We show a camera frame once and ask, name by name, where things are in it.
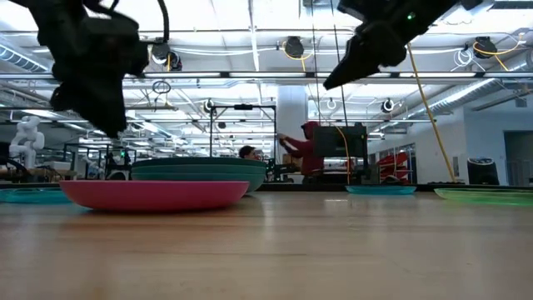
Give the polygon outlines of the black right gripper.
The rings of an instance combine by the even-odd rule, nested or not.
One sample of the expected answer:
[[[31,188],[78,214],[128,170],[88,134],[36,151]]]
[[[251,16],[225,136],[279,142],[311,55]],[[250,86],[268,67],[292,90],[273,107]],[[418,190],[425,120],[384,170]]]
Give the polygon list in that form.
[[[406,56],[405,47],[393,49],[370,44],[372,30],[385,25],[391,32],[378,37],[397,36],[407,44],[422,35],[433,22],[433,3],[428,0],[340,0],[337,10],[361,21],[346,42],[345,55],[331,71],[324,88],[337,88],[380,72],[380,66],[396,66]]]

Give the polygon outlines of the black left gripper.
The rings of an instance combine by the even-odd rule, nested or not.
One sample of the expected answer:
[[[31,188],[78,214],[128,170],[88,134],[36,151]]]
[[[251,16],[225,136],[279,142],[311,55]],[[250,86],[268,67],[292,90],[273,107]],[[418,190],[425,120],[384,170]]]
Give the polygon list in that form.
[[[140,40],[133,20],[56,20],[39,23],[39,43],[54,59],[53,77],[63,82],[50,98],[55,112],[73,110],[107,136],[117,138],[127,127],[122,83],[113,88],[113,100],[96,96],[70,79],[120,80],[141,77],[148,65],[147,44]]]

